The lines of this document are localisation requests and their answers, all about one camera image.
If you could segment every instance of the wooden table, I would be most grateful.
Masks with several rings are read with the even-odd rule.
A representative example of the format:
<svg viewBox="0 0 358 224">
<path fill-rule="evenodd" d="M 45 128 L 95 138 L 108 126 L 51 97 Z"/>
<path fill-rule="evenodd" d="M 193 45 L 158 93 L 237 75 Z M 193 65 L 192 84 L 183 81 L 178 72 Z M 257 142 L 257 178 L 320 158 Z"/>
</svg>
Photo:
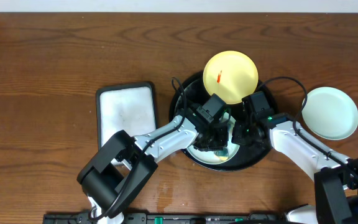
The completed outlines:
<svg viewBox="0 0 358 224">
<path fill-rule="evenodd" d="M 0 13 L 0 223 L 90 208 L 76 175 L 98 148 L 98 88 L 154 82 L 164 125 L 170 77 L 183 81 L 224 50 L 247 54 L 262 80 L 289 75 L 309 90 L 333 86 L 358 107 L 355 14 Z M 297 111 L 298 86 L 269 87 L 282 111 Z M 358 157 L 358 128 L 324 142 Z M 304 203 L 314 204 L 313 182 L 278 152 L 239 172 L 208 170 L 178 152 L 131 208 L 243 214 Z"/>
</svg>

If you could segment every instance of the small orange object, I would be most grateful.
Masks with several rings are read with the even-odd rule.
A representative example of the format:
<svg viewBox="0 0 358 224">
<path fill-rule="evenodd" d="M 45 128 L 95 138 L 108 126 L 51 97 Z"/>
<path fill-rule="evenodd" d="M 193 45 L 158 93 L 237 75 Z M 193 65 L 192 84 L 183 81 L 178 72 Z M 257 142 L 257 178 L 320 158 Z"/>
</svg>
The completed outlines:
<svg viewBox="0 0 358 224">
<path fill-rule="evenodd" d="M 219 72 L 219 74 L 218 74 L 218 80 L 216 80 L 217 83 L 220 83 L 220 82 L 221 82 L 221 75 L 222 75 L 222 70 L 221 70 L 221 72 Z"/>
</svg>

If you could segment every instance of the white wall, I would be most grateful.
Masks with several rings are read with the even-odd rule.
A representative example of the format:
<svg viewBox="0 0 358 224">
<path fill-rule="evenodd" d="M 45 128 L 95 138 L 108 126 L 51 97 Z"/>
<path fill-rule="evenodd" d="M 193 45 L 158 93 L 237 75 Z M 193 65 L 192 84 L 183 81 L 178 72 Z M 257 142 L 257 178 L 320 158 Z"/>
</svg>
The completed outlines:
<svg viewBox="0 0 358 224">
<path fill-rule="evenodd" d="M 0 0 L 0 12 L 358 12 L 358 0 Z"/>
</svg>

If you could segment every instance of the black round container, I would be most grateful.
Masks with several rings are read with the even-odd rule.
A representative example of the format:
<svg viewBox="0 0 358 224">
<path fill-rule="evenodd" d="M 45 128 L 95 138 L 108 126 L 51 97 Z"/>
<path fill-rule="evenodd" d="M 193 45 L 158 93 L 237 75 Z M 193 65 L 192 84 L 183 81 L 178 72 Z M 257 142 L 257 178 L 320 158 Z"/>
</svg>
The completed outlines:
<svg viewBox="0 0 358 224">
<path fill-rule="evenodd" d="M 210 95 L 206 91 L 203 83 L 203 71 L 200 71 L 190 78 L 183 82 L 183 87 L 185 89 L 186 97 L 194 103 L 199 103 L 203 105 L 207 102 Z M 266 86 L 263 86 L 261 89 L 266 95 L 267 100 L 269 101 L 270 105 L 272 105 L 273 109 L 277 113 L 277 104 Z M 232 110 L 232 116 L 236 121 L 244 120 L 244 112 L 242 109 L 242 103 L 238 103 L 235 105 L 230 105 Z M 176 93 L 173 96 L 170 110 L 169 110 L 169 120 L 171 121 L 175 116 L 175 113 L 178 109 L 183 108 L 183 102 L 181 97 Z M 196 158 L 194 158 L 187 149 L 182 149 L 183 153 L 186 154 L 187 157 L 195 161 L 197 164 L 207 167 L 212 170 L 218 171 L 235 171 L 248 168 L 261 159 L 263 159 L 267 153 L 271 150 L 271 146 L 268 144 L 260 144 L 255 143 L 249 147 L 241 146 L 237 151 L 236 155 L 234 155 L 230 160 L 223 162 L 221 164 L 211 165 L 206 164 L 204 162 L 200 162 Z"/>
</svg>

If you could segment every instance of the black cable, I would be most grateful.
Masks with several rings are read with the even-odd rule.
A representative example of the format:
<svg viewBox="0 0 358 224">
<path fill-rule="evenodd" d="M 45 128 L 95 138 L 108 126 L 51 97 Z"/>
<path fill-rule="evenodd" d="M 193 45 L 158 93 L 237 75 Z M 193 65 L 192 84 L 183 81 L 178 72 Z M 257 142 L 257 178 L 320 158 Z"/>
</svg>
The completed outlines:
<svg viewBox="0 0 358 224">
<path fill-rule="evenodd" d="M 91 220 L 91 221 L 99 221 L 100 219 L 102 219 L 102 218 L 104 218 L 104 217 L 107 216 L 107 214 L 112 210 L 112 208 L 115 206 L 115 204 L 117 204 L 117 201 L 118 201 L 118 200 L 122 197 L 122 195 L 124 194 L 124 192 L 125 192 L 125 190 L 126 190 L 126 188 L 127 188 L 127 186 L 128 186 L 128 183 L 129 183 L 128 180 L 131 180 L 132 176 L 134 175 L 134 171 L 137 169 L 137 166 L 138 166 L 139 162 L 143 159 L 143 157 L 144 157 L 144 155 L 145 155 L 145 151 L 146 151 L 155 141 L 157 141 L 158 139 L 160 139 L 160 138 L 162 138 L 162 137 L 164 137 L 164 136 L 166 136 L 166 135 L 168 135 L 168 134 L 170 134 L 170 133 L 172 133 L 172 132 L 174 132 L 174 131 L 177 131 L 177 130 L 182 126 L 183 122 L 185 122 L 186 111 L 187 111 L 187 99 L 186 99 L 186 95 L 185 95 L 185 89 L 183 88 L 183 86 L 182 86 L 182 84 L 180 83 L 179 79 L 176 78 L 176 77 L 173 77 L 173 78 L 172 78 L 172 86 L 173 86 L 173 88 L 175 89 L 175 91 L 178 91 L 178 90 L 175 88 L 175 85 L 173 84 L 173 81 L 174 81 L 174 80 L 179 84 L 179 88 L 180 88 L 180 90 L 181 90 L 181 92 L 182 92 L 181 95 L 182 95 L 182 97 L 183 97 L 183 99 L 184 99 L 184 100 L 183 100 L 183 114 L 182 114 L 182 118 L 181 118 L 179 124 L 178 124 L 177 126 L 175 126 L 173 129 L 171 129 L 171 130 L 169 130 L 169 131 L 167 131 L 167 132 L 165 132 L 165 133 L 162 133 L 162 134 L 160 134 L 159 136 L 153 138 L 152 140 L 150 140 L 150 141 L 146 144 L 146 146 L 143 148 L 142 152 L 140 153 L 139 158 L 136 160 L 135 165 L 132 167 L 131 171 L 129 172 L 129 174 L 128 174 L 127 178 L 126 178 L 126 180 L 124 181 L 124 184 L 122 185 L 122 188 L 121 188 L 121 190 L 119 191 L 119 193 L 118 193 L 116 199 L 114 199 L 114 201 L 113 201 L 113 203 L 110 205 L 110 207 L 109 207 L 106 211 L 104 211 L 104 212 L 103 212 L 100 216 L 98 216 L 98 217 L 92 217 L 92 212 L 94 211 L 94 208 L 92 208 L 92 210 L 89 211 L 89 214 L 88 214 L 89 220 Z"/>
<path fill-rule="evenodd" d="M 71 223 L 71 219 L 72 219 L 73 216 L 75 216 L 75 215 L 76 215 L 76 214 L 70 215 L 70 217 L 68 217 L 68 219 L 67 219 L 67 224 L 72 224 L 72 223 Z"/>
<path fill-rule="evenodd" d="M 294 117 L 294 120 L 292 122 L 292 127 L 295 131 L 295 133 L 297 135 L 299 135 L 299 137 L 301 137 L 304 141 L 306 141 L 309 145 L 313 146 L 315 149 L 317 149 L 318 151 L 320 151 L 321 153 L 323 153 L 327 158 L 332 159 L 333 161 L 335 161 L 336 163 L 338 163 L 340 166 L 343 166 L 345 168 L 345 170 L 347 170 L 350 174 L 352 174 L 353 178 L 355 178 L 355 180 L 358 182 L 358 174 L 356 174 L 356 172 L 353 171 L 353 169 L 351 169 L 347 164 L 345 164 L 344 162 L 342 162 L 341 160 L 339 160 L 337 157 L 333 156 L 331 154 L 331 151 L 326 152 L 325 150 L 321 149 L 319 146 L 317 146 L 315 143 L 311 142 L 308 138 L 306 138 L 304 135 L 302 135 L 301 130 L 296 128 L 296 122 L 298 121 L 299 117 L 301 116 L 302 110 L 303 108 L 305 108 L 306 106 L 306 102 L 308 101 L 308 91 L 306 90 L 305 86 L 299 82 L 297 79 L 292 78 L 292 77 L 275 77 L 275 78 L 271 78 L 265 82 L 263 82 L 262 84 L 260 84 L 257 88 L 256 91 L 258 91 L 260 89 L 260 87 L 270 83 L 271 81 L 274 80 L 278 80 L 278 79 L 288 79 L 288 80 L 292 80 L 294 82 L 296 82 L 299 86 L 302 87 L 303 89 L 303 93 L 305 94 L 305 100 L 302 103 L 302 106 L 300 108 L 300 110 L 297 112 L 297 114 Z"/>
<path fill-rule="evenodd" d="M 173 80 L 171 81 L 171 84 L 172 84 L 172 88 L 175 90 L 176 94 L 178 94 L 179 96 L 182 96 L 182 94 L 178 91 L 178 89 L 175 87 L 175 84 L 173 83 Z M 192 105 L 193 102 L 190 100 L 190 99 L 187 99 L 186 98 L 186 101 L 188 104 Z"/>
</svg>

